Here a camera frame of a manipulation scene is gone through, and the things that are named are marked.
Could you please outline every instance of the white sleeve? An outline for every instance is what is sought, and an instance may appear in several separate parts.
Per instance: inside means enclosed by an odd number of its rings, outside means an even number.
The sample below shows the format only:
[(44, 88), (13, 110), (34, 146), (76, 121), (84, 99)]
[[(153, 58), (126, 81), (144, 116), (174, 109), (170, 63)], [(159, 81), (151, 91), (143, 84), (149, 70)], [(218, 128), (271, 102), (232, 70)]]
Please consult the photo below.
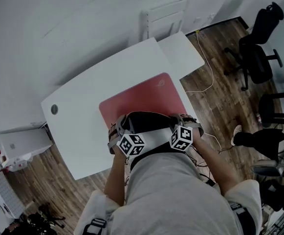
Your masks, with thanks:
[(82, 235), (85, 226), (95, 218), (101, 218), (108, 222), (111, 214), (119, 207), (116, 202), (101, 191), (95, 190), (89, 198), (73, 234)]
[(224, 198), (229, 202), (233, 210), (236, 205), (247, 209), (255, 223), (256, 234), (259, 234), (262, 226), (262, 205), (259, 183), (255, 180), (243, 181), (228, 190)]

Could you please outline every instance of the fiducial marker cube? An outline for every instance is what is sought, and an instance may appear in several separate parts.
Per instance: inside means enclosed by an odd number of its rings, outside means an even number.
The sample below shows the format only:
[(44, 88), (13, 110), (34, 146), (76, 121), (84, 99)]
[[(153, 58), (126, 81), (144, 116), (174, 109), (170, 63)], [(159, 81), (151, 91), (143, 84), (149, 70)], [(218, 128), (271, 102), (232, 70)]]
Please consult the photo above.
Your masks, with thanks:
[(192, 127), (178, 125), (170, 140), (170, 147), (179, 151), (185, 151), (193, 143)]
[(117, 146), (126, 157), (138, 156), (145, 145), (143, 136), (139, 134), (124, 134), (121, 140), (117, 142)]

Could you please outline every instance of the white chair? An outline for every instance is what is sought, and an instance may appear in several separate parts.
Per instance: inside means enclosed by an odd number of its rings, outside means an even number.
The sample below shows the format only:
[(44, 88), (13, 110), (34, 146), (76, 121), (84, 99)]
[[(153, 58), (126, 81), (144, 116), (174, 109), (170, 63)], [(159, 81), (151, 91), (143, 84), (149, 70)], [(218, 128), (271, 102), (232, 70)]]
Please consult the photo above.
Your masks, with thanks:
[(160, 41), (181, 30), (187, 0), (178, 0), (143, 11), (143, 40), (155, 37)]

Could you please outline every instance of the red mouse pad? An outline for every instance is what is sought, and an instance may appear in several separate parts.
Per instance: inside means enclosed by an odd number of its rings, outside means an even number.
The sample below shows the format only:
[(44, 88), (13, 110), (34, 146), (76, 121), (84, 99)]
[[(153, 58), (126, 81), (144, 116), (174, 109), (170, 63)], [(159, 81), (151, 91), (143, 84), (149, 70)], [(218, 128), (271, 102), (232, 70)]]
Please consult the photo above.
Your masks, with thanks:
[(164, 115), (184, 113), (181, 98), (167, 73), (161, 73), (99, 104), (108, 128), (121, 115), (130, 112), (157, 112)]

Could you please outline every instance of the white wall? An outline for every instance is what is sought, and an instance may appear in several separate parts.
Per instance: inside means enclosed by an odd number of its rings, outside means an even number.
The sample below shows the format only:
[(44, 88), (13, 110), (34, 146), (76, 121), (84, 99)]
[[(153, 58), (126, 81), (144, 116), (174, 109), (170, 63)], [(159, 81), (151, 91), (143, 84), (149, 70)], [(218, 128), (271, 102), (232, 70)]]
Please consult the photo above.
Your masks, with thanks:
[[(167, 1), (172, 0), (0, 0), (0, 131), (44, 123), (43, 99), (138, 43), (141, 10)], [(253, 0), (188, 1), (185, 33), (200, 28), (211, 13), (218, 12), (216, 23), (251, 4), (248, 22), (260, 9)], [(193, 23), (196, 17), (202, 19)]]

